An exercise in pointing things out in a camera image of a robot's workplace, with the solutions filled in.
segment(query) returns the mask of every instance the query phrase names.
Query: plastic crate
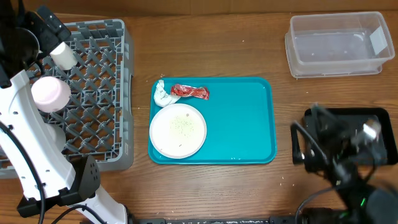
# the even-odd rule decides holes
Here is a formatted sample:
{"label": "plastic crate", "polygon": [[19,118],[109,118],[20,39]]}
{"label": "plastic crate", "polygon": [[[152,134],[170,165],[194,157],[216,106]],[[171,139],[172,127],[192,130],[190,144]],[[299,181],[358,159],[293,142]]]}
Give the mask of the plastic crate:
{"label": "plastic crate", "polygon": [[[127,169],[134,158],[131,36],[120,19],[65,25],[72,32],[65,43],[74,50],[78,65],[64,72],[50,57],[42,63],[44,76],[67,82],[72,95],[63,110],[40,114],[44,122],[65,131],[67,143],[62,153],[67,159],[92,155],[100,171]],[[34,77],[40,73],[39,67],[35,65],[27,73]],[[0,179],[13,177],[17,177],[13,166],[0,155]]]}

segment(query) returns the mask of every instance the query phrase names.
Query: black tray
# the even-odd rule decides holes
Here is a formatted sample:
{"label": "black tray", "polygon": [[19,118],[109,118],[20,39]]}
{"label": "black tray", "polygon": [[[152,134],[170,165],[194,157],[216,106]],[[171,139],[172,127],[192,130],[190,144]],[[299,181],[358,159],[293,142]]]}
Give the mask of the black tray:
{"label": "black tray", "polygon": [[[382,126],[381,135],[379,141],[376,144],[377,158],[375,162],[377,165],[394,165],[398,163],[398,150],[394,139],[394,133],[392,132],[392,126],[388,112],[383,108],[327,108],[331,113],[350,124],[352,132],[355,133],[356,129],[362,129],[363,123],[369,119],[374,119],[380,122]],[[315,127],[313,125],[313,119],[311,118],[311,109],[308,109],[304,113],[303,122],[308,132],[315,135]],[[297,152],[300,150],[299,147],[293,148],[293,155],[299,155]],[[356,158],[356,162],[359,165],[372,165],[373,159],[370,153],[364,152]],[[298,164],[300,158],[294,158],[294,163]]]}

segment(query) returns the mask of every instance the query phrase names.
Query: wooden table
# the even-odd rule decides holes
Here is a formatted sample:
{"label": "wooden table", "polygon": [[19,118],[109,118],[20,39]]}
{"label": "wooden table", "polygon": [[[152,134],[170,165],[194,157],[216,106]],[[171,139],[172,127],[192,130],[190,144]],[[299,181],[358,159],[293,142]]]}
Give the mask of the wooden table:
{"label": "wooden table", "polygon": [[[382,12],[398,45],[398,12]],[[289,125],[314,102],[328,107],[380,106],[398,133],[398,63],[379,75],[296,80],[290,75],[284,36],[294,14],[125,17],[134,38],[132,80],[134,163],[128,170],[102,173],[103,187],[137,218],[261,218],[294,213],[300,202],[328,182],[292,164]],[[62,16],[64,22],[102,19]],[[150,89],[165,77],[263,77],[272,86],[278,153],[268,165],[160,166],[147,154]],[[398,186],[398,166],[376,177]],[[16,212],[19,180],[0,180],[0,222],[37,223]],[[308,206],[341,208],[328,193]],[[46,213],[49,222],[65,208]],[[63,223],[78,223],[78,212]]]}

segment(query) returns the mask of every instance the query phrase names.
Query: wooden surface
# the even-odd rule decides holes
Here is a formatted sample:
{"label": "wooden surface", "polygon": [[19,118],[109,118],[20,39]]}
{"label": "wooden surface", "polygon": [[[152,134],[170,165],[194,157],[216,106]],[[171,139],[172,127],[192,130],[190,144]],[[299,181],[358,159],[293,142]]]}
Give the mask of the wooden surface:
{"label": "wooden surface", "polygon": [[40,5],[46,5],[58,13],[118,17],[398,9],[396,0],[26,0],[24,2],[29,10],[36,10]]}
{"label": "wooden surface", "polygon": [[[398,12],[382,12],[398,44]],[[289,73],[284,35],[293,14],[123,18],[134,38],[132,80],[134,164],[102,173],[103,187],[137,218],[249,218],[294,213],[299,203],[329,184],[293,166],[289,125],[314,102],[329,107],[380,106],[398,133],[398,60],[378,75],[296,80]],[[65,17],[64,22],[98,17]],[[150,89],[166,77],[263,77],[272,86],[278,153],[268,165],[160,166],[147,154]],[[376,176],[398,186],[398,166]],[[0,180],[0,222],[36,223],[16,212],[22,197],[18,180]],[[341,208],[335,193],[309,206]],[[53,220],[65,208],[46,213]],[[82,220],[77,212],[63,223]]]}

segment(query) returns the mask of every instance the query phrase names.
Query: crumpled white paper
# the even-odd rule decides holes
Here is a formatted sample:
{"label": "crumpled white paper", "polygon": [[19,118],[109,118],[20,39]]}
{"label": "crumpled white paper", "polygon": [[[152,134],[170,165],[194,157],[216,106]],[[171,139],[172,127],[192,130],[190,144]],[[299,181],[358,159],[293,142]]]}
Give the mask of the crumpled white paper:
{"label": "crumpled white paper", "polygon": [[181,98],[180,96],[167,94],[166,91],[164,90],[164,81],[163,80],[158,81],[156,85],[156,91],[154,94],[154,100],[157,106],[165,107],[174,104],[180,98]]}

